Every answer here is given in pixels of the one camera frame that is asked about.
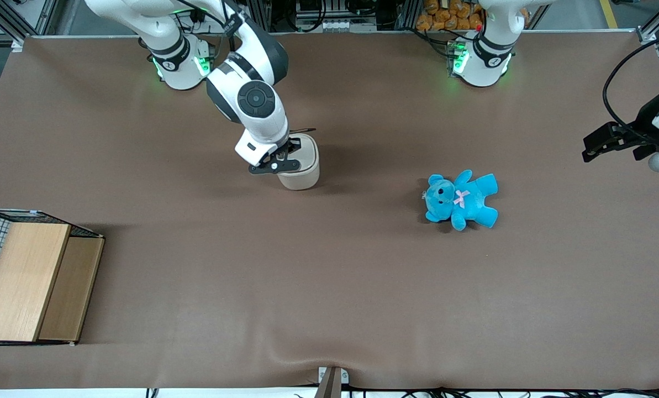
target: yellow floor line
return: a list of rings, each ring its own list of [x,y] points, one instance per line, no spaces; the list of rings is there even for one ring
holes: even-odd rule
[[[604,13],[604,18],[607,20],[607,26],[609,26],[609,29],[619,28],[614,19],[614,12],[611,10],[609,0],[599,0],[599,4],[602,5],[602,12]]]

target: pink bow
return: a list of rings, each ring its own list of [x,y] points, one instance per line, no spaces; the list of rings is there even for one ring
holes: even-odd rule
[[[469,195],[469,191],[462,192],[458,190],[455,193],[457,194],[458,198],[455,199],[454,203],[456,205],[460,205],[460,207],[464,209],[464,197]]]

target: blue teddy bear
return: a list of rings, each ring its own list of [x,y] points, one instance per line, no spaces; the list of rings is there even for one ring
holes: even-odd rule
[[[463,230],[469,219],[484,227],[493,227],[499,212],[484,205],[484,199],[499,191],[496,178],[488,174],[471,183],[470,178],[471,170],[461,172],[454,184],[440,174],[432,174],[428,178],[430,188],[425,192],[425,203],[428,205],[425,217],[432,222],[451,217],[452,226],[457,231]]]

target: teddy bear ear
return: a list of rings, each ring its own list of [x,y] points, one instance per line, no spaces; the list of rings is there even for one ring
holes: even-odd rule
[[[434,183],[442,181],[443,179],[445,179],[445,177],[441,176],[440,174],[432,174],[432,176],[428,178],[428,184],[432,185]]]
[[[440,219],[438,219],[437,216],[432,214],[431,212],[426,212],[425,213],[425,218],[427,218],[428,221],[440,222]]]

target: brown cloth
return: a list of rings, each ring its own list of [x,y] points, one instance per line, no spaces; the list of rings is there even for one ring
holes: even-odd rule
[[[107,243],[76,347],[0,348],[1,387],[659,387],[659,174],[582,162],[635,33],[529,33],[490,88],[411,34],[281,35],[276,88],[317,128],[291,192],[234,153],[204,86],[135,40],[27,40],[0,83],[0,207]],[[610,90],[632,119],[652,50]],[[495,173],[494,229],[428,224],[430,174]]]

